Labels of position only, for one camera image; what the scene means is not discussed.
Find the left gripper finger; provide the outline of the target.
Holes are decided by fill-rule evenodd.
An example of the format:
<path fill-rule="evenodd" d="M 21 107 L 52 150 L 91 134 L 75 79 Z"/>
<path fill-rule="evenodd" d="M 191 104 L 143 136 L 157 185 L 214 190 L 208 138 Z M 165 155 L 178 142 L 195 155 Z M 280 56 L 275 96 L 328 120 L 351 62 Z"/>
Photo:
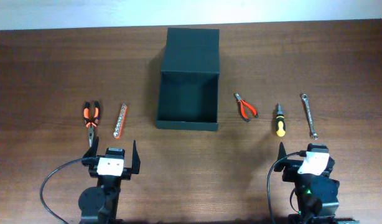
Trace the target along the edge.
<path fill-rule="evenodd" d="M 92 142 L 91 147 L 86 151 L 82 157 L 83 166 L 92 166 L 97 161 L 97 149 L 98 149 L 99 137 Z"/>
<path fill-rule="evenodd" d="M 141 166 L 141 160 L 140 160 L 139 154 L 137 152 L 136 140 L 134 140 L 133 141 L 133 151 L 132 151 L 131 173 L 132 174 L 139 174 L 140 166 Z"/>

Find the orange socket bit rail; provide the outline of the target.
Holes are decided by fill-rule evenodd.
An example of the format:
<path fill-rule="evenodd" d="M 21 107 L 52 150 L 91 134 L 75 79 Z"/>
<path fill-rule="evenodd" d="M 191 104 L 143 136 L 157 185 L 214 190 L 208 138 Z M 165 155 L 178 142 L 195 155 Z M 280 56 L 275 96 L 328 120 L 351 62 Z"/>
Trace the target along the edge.
<path fill-rule="evenodd" d="M 119 115 L 118 115 L 118 120 L 113 132 L 113 137 L 115 139 L 119 139 L 121 137 L 124 121 L 126 119 L 127 109 L 128 109 L 128 106 L 126 104 L 122 104 Z"/>

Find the orange black long-nose pliers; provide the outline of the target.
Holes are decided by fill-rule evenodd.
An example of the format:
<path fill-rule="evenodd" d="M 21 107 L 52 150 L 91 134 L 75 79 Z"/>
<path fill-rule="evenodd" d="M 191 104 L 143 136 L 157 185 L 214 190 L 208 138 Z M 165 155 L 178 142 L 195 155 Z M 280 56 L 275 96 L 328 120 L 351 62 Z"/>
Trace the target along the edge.
<path fill-rule="evenodd" d="M 92 147 L 95 135 L 95 129 L 98 127 L 100 123 L 100 104 L 98 101 L 94 102 L 95 110 L 94 115 L 91 115 L 90 112 L 90 102 L 86 102 L 83 107 L 83 119 L 85 122 L 85 127 L 88 130 L 88 140 L 89 145 Z"/>

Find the silver ring spanner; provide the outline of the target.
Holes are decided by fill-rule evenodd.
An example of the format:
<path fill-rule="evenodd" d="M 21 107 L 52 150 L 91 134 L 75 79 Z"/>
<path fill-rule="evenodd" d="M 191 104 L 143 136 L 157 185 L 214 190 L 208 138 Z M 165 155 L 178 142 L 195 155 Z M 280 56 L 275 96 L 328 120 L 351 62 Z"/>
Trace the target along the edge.
<path fill-rule="evenodd" d="M 303 94 L 301 94 L 300 97 L 301 97 L 301 99 L 304 103 L 304 106 L 305 106 L 305 111 L 306 111 L 307 119 L 309 122 L 311 137 L 314 140 L 318 140 L 319 137 L 318 137 L 318 134 L 315 132 L 314 122 L 313 122 L 312 115 L 310 112 L 310 105 L 309 105 L 308 96 L 305 93 L 303 93 Z"/>

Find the yellow black stubby screwdriver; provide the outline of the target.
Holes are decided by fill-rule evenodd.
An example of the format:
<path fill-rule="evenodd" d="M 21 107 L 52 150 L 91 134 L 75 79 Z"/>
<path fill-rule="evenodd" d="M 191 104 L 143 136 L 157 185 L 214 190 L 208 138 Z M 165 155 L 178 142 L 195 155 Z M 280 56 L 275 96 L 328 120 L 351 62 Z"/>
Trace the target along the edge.
<path fill-rule="evenodd" d="M 279 137 L 283 137 L 286 134 L 286 124 L 284 119 L 284 113 L 279 103 L 277 104 L 277 112 L 276 112 L 276 134 Z"/>

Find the small red cutting pliers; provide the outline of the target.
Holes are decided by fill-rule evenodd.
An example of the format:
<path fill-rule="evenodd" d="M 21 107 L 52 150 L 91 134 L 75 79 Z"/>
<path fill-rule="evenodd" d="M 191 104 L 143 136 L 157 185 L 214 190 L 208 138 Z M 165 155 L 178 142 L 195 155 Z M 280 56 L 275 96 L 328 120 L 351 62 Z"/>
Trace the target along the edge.
<path fill-rule="evenodd" d="M 254 106 L 247 103 L 238 93 L 235 93 L 234 96 L 235 96 L 237 104 L 238 104 L 238 109 L 239 109 L 240 115 L 244 121 L 250 122 L 250 119 L 246 115 L 245 108 L 250 110 L 253 117 L 255 117 L 255 118 L 258 117 L 257 109 Z"/>

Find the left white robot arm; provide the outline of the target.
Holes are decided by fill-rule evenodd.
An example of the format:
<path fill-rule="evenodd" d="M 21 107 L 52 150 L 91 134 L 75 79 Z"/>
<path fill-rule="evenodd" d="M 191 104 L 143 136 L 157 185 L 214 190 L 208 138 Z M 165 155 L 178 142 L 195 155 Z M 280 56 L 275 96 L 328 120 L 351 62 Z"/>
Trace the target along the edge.
<path fill-rule="evenodd" d="M 97 179 L 95 187 L 84 190 L 78 199 L 81 223 L 124 223 L 117 217 L 121 182 L 130 180 L 140 171 L 141 160 L 133 142 L 131 167 L 125 166 L 125 150 L 109 147 L 104 155 L 98 155 L 99 139 L 82 157 L 82 165 L 88 168 L 90 177 Z"/>

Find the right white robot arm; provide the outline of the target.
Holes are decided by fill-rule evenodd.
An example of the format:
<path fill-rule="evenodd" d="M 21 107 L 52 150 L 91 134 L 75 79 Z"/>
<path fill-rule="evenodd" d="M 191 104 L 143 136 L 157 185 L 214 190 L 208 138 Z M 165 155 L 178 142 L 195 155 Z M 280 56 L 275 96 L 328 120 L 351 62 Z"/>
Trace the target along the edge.
<path fill-rule="evenodd" d="M 352 224 L 353 218 L 337 218 L 340 182 L 331 179 L 335 161 L 327 146 L 312 144 L 304 151 L 287 154 L 280 143 L 277 161 L 270 172 L 281 172 L 284 182 L 294 184 L 291 196 L 296 196 L 298 209 L 287 217 L 291 224 Z"/>

